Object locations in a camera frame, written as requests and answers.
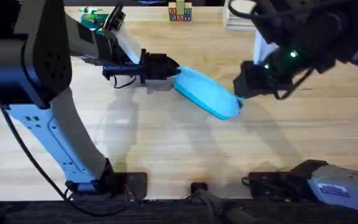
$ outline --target wire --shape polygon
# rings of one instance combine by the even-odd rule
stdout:
[[[358,1],[358,0],[330,0],[330,1],[321,2],[321,3],[311,6],[311,7],[305,7],[302,9],[287,10],[287,11],[283,11],[283,12],[277,12],[277,13],[271,13],[271,14],[261,14],[261,15],[249,14],[249,13],[239,12],[239,11],[235,10],[232,7],[233,0],[229,0],[229,4],[227,5],[227,8],[229,9],[229,11],[231,13],[233,13],[235,16],[240,17],[240,18],[252,19],[252,20],[264,20],[264,19],[274,19],[274,18],[279,18],[279,17],[293,16],[296,14],[302,14],[302,13],[307,13],[307,12],[311,12],[311,11],[322,10],[322,9],[329,8],[331,6],[335,6],[337,4],[344,4],[344,3],[350,2],[350,1]]]
[[[125,83],[122,86],[117,86],[117,84],[118,84],[117,76],[113,75],[112,77],[114,78],[114,88],[117,88],[117,89],[127,87],[127,86],[131,85],[132,83],[134,83],[136,81],[136,75],[135,75],[135,77],[131,81],[129,81],[128,83]]]
[[[107,217],[110,215],[116,215],[118,213],[121,213],[125,210],[127,210],[128,208],[130,208],[133,205],[126,205],[123,208],[120,208],[117,211],[114,212],[110,212],[110,213],[104,213],[104,214],[100,214],[100,213],[93,213],[93,212],[89,212],[83,208],[78,207],[77,205],[75,205],[73,202],[71,202],[67,197],[66,194],[68,192],[68,189],[66,190],[65,193],[63,193],[59,187],[55,184],[55,182],[48,176],[48,174],[42,169],[42,167],[38,164],[38,162],[35,160],[35,158],[32,156],[31,152],[29,151],[29,149],[27,148],[27,146],[24,144],[22,138],[20,137],[20,134],[17,132],[17,129],[15,128],[15,126],[13,125],[12,119],[11,117],[8,115],[8,113],[5,111],[5,109],[3,107],[0,107],[1,111],[2,111],[2,115],[5,118],[5,121],[7,123],[7,125],[9,126],[9,129],[11,130],[13,136],[15,137],[16,141],[19,143],[20,147],[22,148],[24,154],[26,154],[26,156],[30,159],[31,163],[34,165],[34,167],[38,170],[38,172],[40,172],[40,174],[42,175],[42,177],[45,178],[45,180],[55,189],[55,191],[57,192],[57,194],[59,194],[59,196],[61,196],[61,198],[69,203],[73,208],[77,209],[78,211],[85,213],[87,215],[91,215],[94,217]]]

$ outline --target green led light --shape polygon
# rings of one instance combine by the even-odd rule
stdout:
[[[290,55],[291,55],[291,57],[296,57],[296,56],[298,56],[298,52],[292,51],[292,52],[290,53]]]

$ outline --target label sticker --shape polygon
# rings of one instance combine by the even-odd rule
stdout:
[[[317,183],[321,193],[324,194],[333,194],[338,195],[342,197],[350,197],[349,193],[347,192],[346,188],[340,186],[340,185],[334,185],[334,184],[320,184]]]

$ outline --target blue plush toy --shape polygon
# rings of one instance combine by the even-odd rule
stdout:
[[[178,69],[181,73],[175,76],[175,89],[189,100],[219,119],[229,119],[240,113],[242,98],[200,72],[183,66]]]

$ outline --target wooden table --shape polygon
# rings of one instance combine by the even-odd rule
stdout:
[[[223,29],[220,7],[196,7],[193,22],[169,22],[167,8],[126,7],[125,26],[150,52],[167,53],[232,90],[243,60],[252,58],[254,33]],[[67,13],[80,18],[77,7]],[[245,100],[241,114],[221,121],[172,89],[172,80],[115,90],[100,67],[73,59],[77,110],[116,171],[149,174],[147,198],[183,198],[195,181],[222,197],[246,197],[241,177],[322,159],[358,169],[358,68],[338,64],[313,75],[289,99]],[[22,127],[24,141],[64,188],[56,162]],[[0,113],[0,200],[56,200]]]

